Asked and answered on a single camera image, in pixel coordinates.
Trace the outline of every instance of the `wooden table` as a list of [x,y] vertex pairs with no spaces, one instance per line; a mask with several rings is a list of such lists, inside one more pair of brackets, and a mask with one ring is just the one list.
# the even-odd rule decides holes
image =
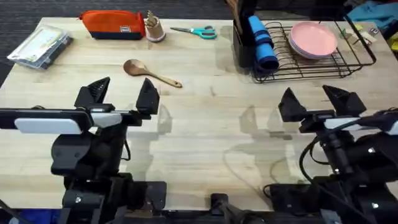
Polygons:
[[[121,165],[136,180],[166,181],[166,209],[206,209],[210,194],[224,192],[241,208],[267,210],[263,185],[303,179],[298,159],[313,135],[282,122],[277,105],[287,87],[308,109],[331,108],[325,83],[356,91],[367,113],[398,105],[398,63],[380,35],[371,46],[377,63],[351,77],[257,85],[234,65],[231,21],[164,19],[167,37],[159,44],[94,40],[75,18],[40,23],[69,30],[75,41],[46,72],[15,65],[0,89],[1,107],[72,108],[82,85],[110,76],[105,102],[133,109],[144,77],[124,73],[130,58],[183,83],[177,89],[151,78],[160,93],[159,115],[129,128],[132,160]],[[208,24],[216,27],[216,40],[169,29]],[[50,173],[57,136],[10,130],[0,136],[0,198],[12,207],[59,208],[62,178]],[[325,159],[319,148],[315,157]],[[310,175],[329,172],[308,158],[305,166]]]

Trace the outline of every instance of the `orange pencil case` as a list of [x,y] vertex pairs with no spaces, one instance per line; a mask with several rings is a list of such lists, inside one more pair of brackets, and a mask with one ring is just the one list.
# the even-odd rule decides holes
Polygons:
[[96,39],[140,40],[145,37],[144,18],[125,10],[90,10],[79,19]]

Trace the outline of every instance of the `zipper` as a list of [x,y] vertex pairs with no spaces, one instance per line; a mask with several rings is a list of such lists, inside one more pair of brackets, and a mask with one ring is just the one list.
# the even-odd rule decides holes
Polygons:
[[85,11],[82,14],[80,14],[79,16],[79,20],[82,20],[83,17],[87,14],[94,14],[94,13],[103,13],[103,14],[133,14],[130,11],[127,10],[89,10],[89,11]]

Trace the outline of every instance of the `teal scissors handle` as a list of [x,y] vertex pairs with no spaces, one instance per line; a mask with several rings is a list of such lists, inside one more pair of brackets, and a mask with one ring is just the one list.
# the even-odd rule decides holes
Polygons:
[[205,28],[202,29],[194,29],[192,34],[196,34],[206,40],[215,39],[217,37],[216,30],[213,26],[205,26]]

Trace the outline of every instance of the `label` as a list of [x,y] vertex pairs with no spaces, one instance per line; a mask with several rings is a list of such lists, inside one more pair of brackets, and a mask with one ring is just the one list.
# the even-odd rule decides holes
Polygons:
[[131,32],[129,26],[120,26],[120,32]]

